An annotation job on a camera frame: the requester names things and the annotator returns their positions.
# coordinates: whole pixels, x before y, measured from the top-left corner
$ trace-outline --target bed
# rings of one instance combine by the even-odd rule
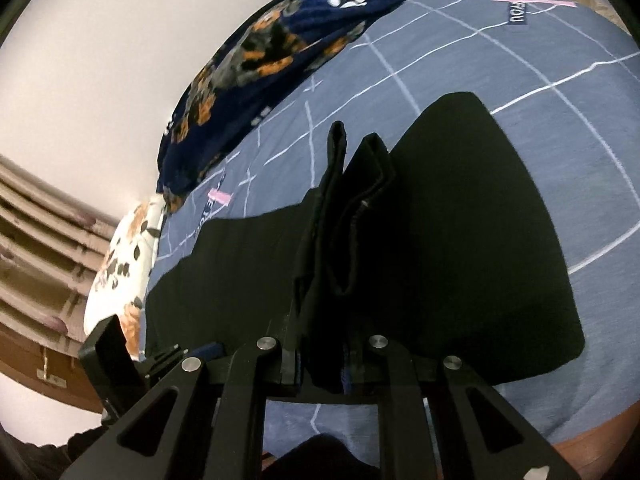
[[[191,253],[207,219],[300,202],[326,169],[334,121],[345,124],[348,162],[366,134],[377,132],[391,149],[439,97],[471,91],[540,190],[586,337],[576,360],[497,389],[552,443],[626,410],[640,399],[640,51],[616,25],[568,1],[529,2],[526,18],[510,23],[512,2],[409,0],[378,20],[284,99],[165,221],[148,290]],[[141,348],[144,331],[143,322]],[[375,409],[268,402],[264,449],[279,456],[331,433],[375,465]]]

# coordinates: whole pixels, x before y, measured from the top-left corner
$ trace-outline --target dark blue blanket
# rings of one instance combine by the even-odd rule
[[[303,80],[405,0],[274,0],[186,89],[158,153],[169,211]]]

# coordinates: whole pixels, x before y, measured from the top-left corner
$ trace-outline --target white grid pattern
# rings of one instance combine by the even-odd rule
[[[316,435],[320,434],[320,432],[318,431],[318,428],[316,428],[316,418],[318,418],[318,413],[320,413],[320,408],[322,408],[322,404],[316,404],[314,416],[311,417],[311,429],[314,430],[314,433]]]
[[[535,4],[527,4],[530,5],[531,7],[533,7],[534,9],[540,9],[540,7],[538,7]],[[587,38],[587,40],[593,41],[593,43],[595,43],[597,46],[599,46],[606,54],[609,54],[612,58],[616,58],[616,56],[614,56],[612,53],[610,53],[609,50],[607,50],[607,48],[601,44],[598,40],[592,38],[591,36],[589,36],[586,32],[584,32],[583,30],[580,30],[578,27],[575,27],[575,25],[572,25],[571,23],[563,20],[560,16],[553,14],[552,12],[550,12],[548,14],[548,16],[552,17],[555,20],[558,20],[558,22],[562,23],[565,27],[569,27],[573,30],[575,30],[578,34],[582,35],[583,37]],[[631,70],[629,70],[629,67],[627,65],[625,65],[624,63],[622,63],[620,60],[618,61],[620,66],[632,77],[634,78],[636,81],[638,81],[640,83],[640,79],[638,79],[638,76],[636,76],[633,72],[631,72]]]
[[[626,169],[625,169],[624,165],[617,158],[616,154],[613,152],[611,147],[607,144],[607,141],[604,140],[604,138],[598,133],[596,128],[593,126],[593,124],[591,124],[591,122],[587,119],[587,117],[585,117],[585,115],[580,110],[578,110],[578,108],[571,101],[569,101],[567,96],[564,95],[556,86],[554,86],[551,83],[551,81],[549,81],[549,79],[546,78],[546,76],[542,72],[540,72],[540,70],[535,68],[531,63],[529,63],[523,57],[521,57],[518,54],[516,54],[513,50],[511,50],[510,48],[508,48],[507,46],[502,44],[500,41],[496,40],[495,38],[492,38],[491,36],[489,36],[488,34],[485,34],[484,32],[481,32],[481,31],[473,28],[468,23],[465,23],[462,20],[454,18],[453,16],[449,16],[447,13],[442,12],[441,10],[436,10],[436,9],[431,8],[431,7],[428,7],[425,4],[422,4],[420,2],[412,1],[412,3],[414,3],[416,5],[419,5],[421,7],[425,7],[426,9],[429,9],[429,10],[434,10],[434,12],[437,12],[438,14],[443,16],[444,18],[447,18],[447,19],[449,19],[449,20],[451,20],[453,22],[456,22],[456,23],[462,25],[463,27],[468,28],[469,30],[473,30],[475,32],[478,32],[483,38],[485,38],[486,40],[491,41],[491,43],[493,43],[495,46],[503,49],[507,54],[510,54],[510,56],[512,56],[515,59],[517,59],[524,66],[526,66],[529,70],[531,70],[533,73],[535,73],[545,83],[545,85],[549,86],[550,90],[553,91],[556,95],[558,95],[558,97],[562,99],[562,101],[571,109],[571,111],[574,112],[580,118],[580,120],[584,123],[584,125],[587,127],[587,129],[591,132],[591,134],[595,137],[595,139],[604,148],[604,150],[607,152],[607,155],[609,155],[609,158],[613,161],[615,166],[618,168],[618,171],[622,175],[622,178],[625,180],[629,190],[631,191],[634,199],[636,200],[636,204],[638,205],[638,209],[640,209],[640,197],[638,197],[638,192],[636,191],[636,188],[634,187],[634,184],[631,182],[631,179],[629,178],[628,174],[626,173]],[[600,250],[598,250],[595,253],[591,254],[585,260],[583,260],[582,262],[576,264],[573,267],[575,267],[575,269],[583,269],[588,264],[593,263],[599,257],[604,256],[604,254],[607,254],[610,250],[612,250],[613,248],[617,247],[624,240],[627,240],[631,236],[631,234],[633,234],[633,233],[628,234],[632,230],[633,230],[633,228],[631,228],[631,230],[629,230],[627,233],[623,234],[621,237],[617,238],[616,240],[622,239],[619,243],[616,243],[615,241],[612,242],[611,244],[607,245],[606,247],[601,248]]]
[[[611,160],[613,161],[613,163],[616,165],[616,167],[618,168],[618,171],[621,173],[621,175],[623,176],[624,180],[626,181],[631,193],[634,196],[634,199],[636,200],[636,203],[638,204],[638,207],[640,208],[640,198],[638,197],[638,193],[635,190],[635,187],[633,185],[633,183],[631,182],[631,180],[628,177],[628,174],[626,174],[626,170],[624,168],[624,166],[622,165],[622,163],[620,163],[620,161],[618,160],[618,158],[616,157],[616,155],[613,153],[612,149],[609,147],[609,145],[604,141],[604,139],[602,138],[602,136],[596,131],[595,127],[586,119],[586,117],[584,116],[584,114],[578,110],[577,107],[575,107],[574,104],[571,103],[571,101],[569,101],[569,99],[561,92],[559,91],[558,88],[556,88],[557,86],[569,81],[569,80],[573,80],[574,78],[580,77],[581,75],[591,72],[593,70],[595,70],[597,67],[599,66],[605,66],[605,65],[609,65],[609,64],[615,64],[615,63],[619,63],[621,66],[623,66],[625,68],[625,70],[627,72],[629,72],[636,80],[638,80],[640,82],[640,80],[633,74],[631,73],[631,71],[629,70],[628,67],[626,67],[626,65],[624,65],[622,62],[624,60],[627,59],[631,59],[635,56],[640,55],[640,52],[635,52],[633,54],[629,54],[628,56],[624,56],[624,57],[620,57],[620,58],[616,58],[615,56],[613,56],[613,54],[610,53],[609,50],[607,50],[600,42],[598,42],[597,40],[593,39],[592,37],[588,36],[587,34],[583,33],[582,31],[580,31],[577,27],[574,27],[573,25],[567,23],[565,20],[562,20],[561,18],[559,18],[558,16],[550,13],[549,11],[555,9],[557,6],[553,5],[550,6],[549,8],[546,9],[541,9],[538,6],[535,6],[533,4],[529,4],[531,5],[533,8],[538,9],[537,12],[529,12],[529,14],[541,14],[541,13],[549,13],[550,16],[552,16],[553,18],[555,18],[556,20],[560,21],[561,23],[564,23],[567,27],[572,28],[573,30],[576,30],[577,32],[581,33],[585,38],[587,38],[590,41],[593,41],[594,43],[596,43],[598,46],[601,47],[601,49],[609,56],[611,56],[613,59],[612,60],[603,60],[603,61],[597,61],[592,63],[589,67],[586,67],[585,69],[582,69],[568,77],[565,77],[561,80],[558,80],[556,82],[551,82],[549,81],[548,78],[546,78],[545,75],[542,74],[542,72],[540,72],[538,69],[536,69],[535,67],[533,67],[532,65],[530,65],[526,60],[524,60],[523,58],[521,58],[520,56],[518,56],[518,54],[516,54],[515,52],[513,52],[512,50],[508,49],[508,47],[504,46],[503,44],[501,44],[499,41],[495,40],[495,38],[492,38],[491,36],[489,36],[488,34],[485,34],[484,32],[486,30],[490,30],[492,28],[496,28],[496,27],[501,27],[503,25],[505,25],[507,22],[500,22],[500,23],[496,23],[495,25],[489,25],[486,27],[482,27],[480,29],[476,29],[474,27],[472,27],[471,25],[464,23],[460,20],[457,20],[456,18],[442,12],[442,9],[445,9],[447,7],[453,6],[457,3],[460,3],[464,0],[456,0],[454,2],[451,2],[445,6],[442,7],[438,7],[438,8],[434,8],[434,7],[429,7],[425,4],[422,4],[421,2],[417,2],[415,0],[409,0],[409,2],[411,2],[412,4],[415,4],[417,6],[421,6],[425,9],[427,9],[427,12],[421,14],[420,16],[410,20],[409,22],[405,23],[404,25],[402,25],[401,27],[396,28],[395,30],[392,30],[386,34],[383,34],[382,36],[380,36],[379,38],[371,41],[369,36],[365,33],[363,36],[364,38],[367,40],[365,43],[359,43],[359,44],[355,44],[353,46],[350,47],[350,50],[353,50],[354,48],[360,47],[360,46],[369,46],[372,51],[376,54],[376,56],[378,57],[378,59],[380,60],[380,62],[382,63],[382,65],[385,67],[385,69],[389,72],[389,74],[385,77],[383,77],[381,80],[377,81],[376,83],[366,87],[365,89],[361,90],[360,92],[354,94],[352,97],[350,97],[349,99],[347,99],[341,106],[339,106],[338,108],[336,108],[333,112],[329,113],[326,117],[324,117],[322,120],[318,121],[316,124],[313,124],[312,122],[312,117],[311,117],[311,111],[310,111],[310,107],[308,104],[308,100],[305,101],[305,111],[306,111],[306,116],[308,119],[308,130],[301,134],[299,137],[297,137],[292,143],[290,143],[287,147],[285,147],[283,150],[277,152],[275,155],[271,156],[270,158],[268,158],[267,161],[265,161],[265,163],[263,164],[264,166],[268,165],[269,163],[273,162],[274,160],[276,160],[277,158],[279,158],[280,156],[284,155],[285,153],[287,153],[297,142],[299,142],[300,140],[304,139],[305,137],[309,136],[308,142],[309,142],[309,147],[310,147],[310,159],[311,159],[311,183],[312,183],[312,187],[314,186],[315,183],[315,156],[314,156],[314,147],[313,147],[313,142],[312,142],[312,133],[313,133],[313,129],[317,128],[318,126],[320,126],[321,124],[323,124],[325,121],[329,120],[332,116],[334,116],[335,114],[337,114],[340,110],[342,110],[347,104],[349,104],[350,102],[352,102],[354,99],[357,99],[358,97],[362,96],[363,94],[365,94],[366,92],[368,92],[369,90],[371,90],[372,88],[375,88],[376,86],[380,85],[381,83],[385,82],[386,80],[393,78],[396,83],[398,84],[399,88],[401,89],[402,94],[404,95],[404,97],[406,98],[406,100],[408,101],[408,103],[410,104],[410,106],[412,107],[413,110],[416,111],[416,113],[419,115],[421,113],[420,108],[418,107],[418,105],[415,103],[415,99],[413,98],[413,96],[411,95],[411,93],[408,91],[408,89],[406,88],[406,86],[404,85],[404,83],[402,82],[402,80],[398,77],[399,73],[403,72],[404,70],[406,70],[407,68],[413,66],[415,63],[419,62],[420,60],[424,59],[425,57],[439,51],[442,50],[444,48],[447,48],[448,46],[451,46],[452,44],[458,43],[460,41],[463,40],[467,40],[469,38],[475,37],[480,35],[481,37],[484,37],[485,39],[491,41],[492,43],[496,44],[496,46],[498,46],[499,48],[503,49],[505,52],[507,52],[508,54],[510,54],[511,56],[513,56],[515,59],[519,60],[524,66],[526,66],[529,70],[533,71],[544,83],[544,86],[541,86],[540,88],[537,88],[531,92],[527,92],[526,94],[521,95],[520,97],[515,98],[514,100],[511,100],[510,102],[506,103],[503,106],[500,106],[498,108],[496,108],[495,110],[492,111],[492,114],[498,113],[502,110],[505,110],[506,108],[516,104],[517,102],[523,101],[524,99],[537,94],[538,92],[542,92],[545,91],[547,89],[552,90],[553,92],[555,92],[556,95],[558,95],[559,98],[562,99],[562,101],[565,102],[565,104],[576,114],[578,115],[578,117],[580,118],[580,120],[585,124],[585,126],[587,126],[587,128],[590,130],[590,132],[592,133],[592,135],[594,135],[594,137],[598,140],[598,142],[603,146],[604,150],[606,150],[607,155],[609,155],[609,157],[611,158]],[[396,32],[398,32],[399,30],[402,30],[403,28],[411,25],[412,23],[415,23],[416,21],[420,20],[421,18],[427,16],[429,13],[431,12],[435,12],[441,16],[443,16],[444,18],[447,18],[448,20],[452,20],[454,22],[457,22],[459,25],[467,28],[468,30],[471,30],[472,33],[469,34],[468,36],[463,36],[462,38],[457,38],[456,40],[450,41],[449,43],[446,43],[444,45],[441,45],[437,48],[434,48],[433,50],[428,51],[427,53],[422,54],[421,56],[417,57],[417,59],[414,59],[412,62],[408,63],[407,65],[403,66],[402,68],[398,69],[398,70],[393,70],[393,68],[391,67],[391,65],[386,61],[386,59],[384,58],[384,56],[382,55],[382,53],[374,46],[374,44],[379,41],[382,40],[383,38],[386,38]],[[303,90],[303,92],[307,92],[307,91],[311,91],[314,92],[315,88],[322,82],[315,82],[314,76],[312,75],[310,78],[310,86],[306,89]],[[296,103],[297,99],[294,99],[292,102],[288,103],[286,106],[282,107],[279,111],[277,111],[276,113],[273,113],[271,115],[269,115],[267,118],[265,118],[265,120],[258,126],[258,146],[260,146],[260,126],[262,126],[262,124],[267,123],[268,121],[271,121],[272,119],[276,118],[277,116],[279,116],[281,113],[283,113],[285,110],[287,110],[288,108],[292,107],[295,103]],[[226,160],[226,162],[230,162],[233,160],[233,158],[235,158],[236,156],[238,156],[239,152],[235,153],[233,156],[229,157],[228,160]],[[203,186],[206,184],[206,182],[208,182],[210,179],[212,179],[214,176],[217,176],[218,174],[222,173],[223,171],[225,171],[225,168],[223,168],[222,170],[218,170],[215,173],[213,173],[212,175],[208,176],[207,179],[205,181],[203,181],[199,186]],[[251,182],[253,181],[253,179],[256,178],[256,174],[251,175],[250,171],[247,170],[247,179],[243,180],[242,182],[238,183],[238,186],[247,184],[248,185],[248,189],[250,187]],[[247,200],[248,200],[248,195],[249,193],[247,192],[246,196],[245,196],[245,202],[244,202],[244,216],[246,216],[246,204],[247,204]],[[217,213],[219,213],[220,211],[222,211],[224,209],[225,206],[221,206],[220,208],[216,209],[215,211],[213,211],[208,218],[212,218],[213,216],[215,216]],[[640,222],[638,222],[638,224],[634,225],[631,229],[629,229],[629,231],[627,231],[626,233],[624,233],[623,235],[621,235],[620,237],[618,237],[616,240],[614,240],[612,243],[606,245],[605,247],[601,248],[600,250],[596,251],[595,253],[593,253],[591,256],[589,256],[588,258],[586,258],[585,260],[579,262],[578,264],[575,264],[574,266],[571,266],[569,268],[569,273],[572,274],[574,272],[577,272],[578,270],[584,268],[585,266],[589,265],[590,263],[594,262],[595,260],[597,260],[599,257],[603,256],[604,254],[608,253],[610,250],[612,250],[613,248],[617,247],[618,245],[620,245],[622,242],[624,242],[625,240],[627,240],[632,234],[634,234],[636,231],[640,230]],[[179,245],[178,247],[176,247],[175,249],[172,250],[171,245],[169,243],[169,240],[167,239],[167,242],[169,243],[169,247],[170,247],[170,252],[168,254],[164,254],[163,256],[159,256],[158,260],[164,259],[166,257],[171,256],[172,254],[175,253],[175,251],[178,250],[178,248],[183,245],[189,238],[193,237],[193,235],[197,232],[197,229],[194,230],[193,232],[191,232]]]

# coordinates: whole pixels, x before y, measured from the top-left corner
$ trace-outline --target black metal bracket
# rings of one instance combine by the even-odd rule
[[[448,356],[427,395],[447,480],[580,475],[493,387],[461,359]]]
[[[349,388],[354,394],[330,397],[334,403],[356,398],[378,405],[383,480],[436,479],[435,453],[447,480],[521,479],[536,468],[546,480],[579,480],[554,448],[459,358],[438,362],[414,356],[384,336],[362,340],[362,330],[354,334],[349,339],[354,364],[347,364],[355,370]],[[306,389],[304,402],[326,398],[311,399],[318,389],[305,388],[303,380],[291,384],[291,378],[302,377],[302,364],[291,359],[296,352],[291,348],[283,355],[282,345],[270,336],[247,342],[228,357],[221,357],[223,348],[217,344],[191,353],[172,348],[139,365],[140,372],[152,376],[146,377],[152,388],[144,394],[117,318],[100,322],[80,355],[116,422],[62,479],[259,478],[267,397],[296,402]]]

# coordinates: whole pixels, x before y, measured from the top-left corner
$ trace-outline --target pink label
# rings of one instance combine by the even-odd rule
[[[207,196],[209,197],[209,199],[213,200],[214,202],[221,203],[222,205],[229,205],[229,203],[231,202],[231,195],[229,195],[229,193],[224,193],[219,189],[211,189],[207,193]]]
[[[510,4],[551,4],[562,7],[577,7],[575,2],[562,0],[493,0],[494,2],[509,2]]]

